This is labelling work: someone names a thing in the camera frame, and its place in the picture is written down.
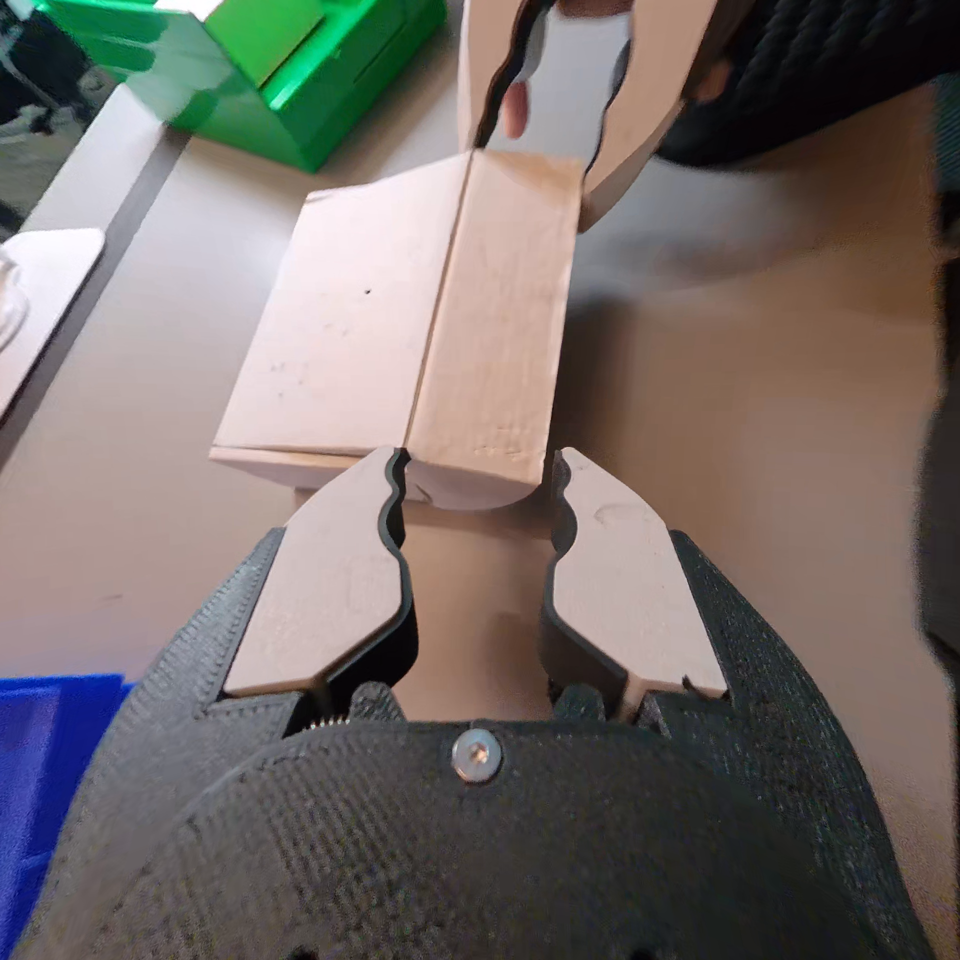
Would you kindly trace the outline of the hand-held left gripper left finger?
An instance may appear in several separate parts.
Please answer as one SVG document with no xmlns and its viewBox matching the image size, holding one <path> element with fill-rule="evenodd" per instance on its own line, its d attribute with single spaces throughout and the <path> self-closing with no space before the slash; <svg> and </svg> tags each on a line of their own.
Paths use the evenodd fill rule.
<svg viewBox="0 0 960 960">
<path fill-rule="evenodd" d="M 391 688 L 418 656 L 405 539 L 402 448 L 379 447 L 286 523 L 222 693 L 304 692 L 345 714 L 367 682 Z"/>
</svg>

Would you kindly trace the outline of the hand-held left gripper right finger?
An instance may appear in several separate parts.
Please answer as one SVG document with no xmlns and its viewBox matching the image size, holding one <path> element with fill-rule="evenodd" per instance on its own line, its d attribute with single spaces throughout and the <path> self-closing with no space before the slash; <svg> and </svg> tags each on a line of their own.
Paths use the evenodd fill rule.
<svg viewBox="0 0 960 960">
<path fill-rule="evenodd" d="M 538 655 L 555 690 L 596 691 L 606 718 L 636 719 L 651 693 L 729 693 L 666 523 L 574 447 L 555 455 L 556 508 Z"/>
</svg>

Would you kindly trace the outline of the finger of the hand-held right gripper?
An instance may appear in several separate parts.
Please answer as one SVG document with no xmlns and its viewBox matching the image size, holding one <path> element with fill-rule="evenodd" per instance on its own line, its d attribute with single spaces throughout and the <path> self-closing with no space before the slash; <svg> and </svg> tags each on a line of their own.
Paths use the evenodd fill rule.
<svg viewBox="0 0 960 960">
<path fill-rule="evenodd" d="M 582 180 L 579 232 L 624 196 L 678 116 L 716 1 L 636 1 L 630 50 L 601 115 L 599 139 Z"/>
<path fill-rule="evenodd" d="M 510 85 L 536 71 L 553 1 L 465 1 L 458 56 L 458 150 L 485 148 Z"/>
</svg>

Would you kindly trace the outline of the cardboard box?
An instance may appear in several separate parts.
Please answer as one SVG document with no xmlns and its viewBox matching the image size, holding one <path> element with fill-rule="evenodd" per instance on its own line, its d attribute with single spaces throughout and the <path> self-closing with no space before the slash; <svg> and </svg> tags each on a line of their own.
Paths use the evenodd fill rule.
<svg viewBox="0 0 960 960">
<path fill-rule="evenodd" d="M 582 163 L 472 150 L 309 195 L 209 458 L 318 489 L 403 449 L 410 498 L 542 482 Z"/>
</svg>

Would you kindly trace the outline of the person's right forearm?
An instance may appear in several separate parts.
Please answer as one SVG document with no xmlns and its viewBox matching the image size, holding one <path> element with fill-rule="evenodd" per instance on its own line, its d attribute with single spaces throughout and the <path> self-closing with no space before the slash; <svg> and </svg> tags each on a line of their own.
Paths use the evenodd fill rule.
<svg viewBox="0 0 960 960">
<path fill-rule="evenodd" d="M 683 108 L 659 159 L 745 162 L 958 71 L 959 3 L 754 2 L 718 58 L 722 91 Z"/>
</svg>

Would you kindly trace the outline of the grey desk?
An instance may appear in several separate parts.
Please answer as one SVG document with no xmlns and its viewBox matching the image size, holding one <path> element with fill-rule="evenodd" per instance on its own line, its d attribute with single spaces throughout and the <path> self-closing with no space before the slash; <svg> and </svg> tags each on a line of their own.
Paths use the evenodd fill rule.
<svg viewBox="0 0 960 960">
<path fill-rule="evenodd" d="M 648 167 L 579 242 L 553 420 L 690 535 L 858 751 L 918 916 L 957 958 L 954 722 L 918 625 L 918 462 L 941 380 L 932 94 L 753 169 Z M 2 466 L 2 676 L 138 677 L 291 490 L 209 460 L 306 194 L 432 162 L 449 90 L 302 174 L 174 165 Z"/>
</svg>

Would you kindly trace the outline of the green plastic bin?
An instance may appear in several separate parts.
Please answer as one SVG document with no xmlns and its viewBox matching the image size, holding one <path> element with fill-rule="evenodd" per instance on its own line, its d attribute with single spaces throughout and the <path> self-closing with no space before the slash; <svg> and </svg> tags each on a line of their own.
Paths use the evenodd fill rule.
<svg viewBox="0 0 960 960">
<path fill-rule="evenodd" d="M 448 19 L 443 1 L 53 1 L 158 119 L 315 173 Z"/>
</svg>

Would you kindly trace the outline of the blue plastic bin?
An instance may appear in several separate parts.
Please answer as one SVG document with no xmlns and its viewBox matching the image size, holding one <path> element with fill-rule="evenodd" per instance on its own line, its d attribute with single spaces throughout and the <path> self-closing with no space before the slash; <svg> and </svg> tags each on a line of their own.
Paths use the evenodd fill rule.
<svg viewBox="0 0 960 960">
<path fill-rule="evenodd" d="M 133 688 L 122 674 L 1 679 L 1 957 L 42 891 L 78 785 Z"/>
</svg>

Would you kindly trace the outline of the person's dark clothing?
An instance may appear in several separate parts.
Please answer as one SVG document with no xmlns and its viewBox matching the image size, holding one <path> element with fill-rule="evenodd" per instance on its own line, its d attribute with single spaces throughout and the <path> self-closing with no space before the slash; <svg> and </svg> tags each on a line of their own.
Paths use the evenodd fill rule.
<svg viewBox="0 0 960 960">
<path fill-rule="evenodd" d="M 959 74 L 934 84 L 934 239 L 941 256 L 938 398 L 922 459 L 918 506 L 921 628 L 940 660 L 959 661 Z"/>
</svg>

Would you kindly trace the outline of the white flat board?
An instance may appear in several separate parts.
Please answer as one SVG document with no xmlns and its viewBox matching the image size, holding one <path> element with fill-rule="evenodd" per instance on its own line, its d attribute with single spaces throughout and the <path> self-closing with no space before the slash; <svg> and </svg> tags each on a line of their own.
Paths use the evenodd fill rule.
<svg viewBox="0 0 960 960">
<path fill-rule="evenodd" d="M 2 243 L 20 264 L 30 312 L 1 351 L 1 416 L 5 417 L 31 370 L 101 258 L 106 234 L 93 227 L 25 231 Z"/>
</svg>

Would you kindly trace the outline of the clear glass object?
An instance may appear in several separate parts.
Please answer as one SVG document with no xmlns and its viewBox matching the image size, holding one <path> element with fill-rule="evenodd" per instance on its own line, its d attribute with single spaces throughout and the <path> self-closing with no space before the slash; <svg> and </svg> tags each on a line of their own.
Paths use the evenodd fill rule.
<svg viewBox="0 0 960 960">
<path fill-rule="evenodd" d="M 1 246 L 1 352 L 17 337 L 30 312 L 18 261 Z"/>
</svg>

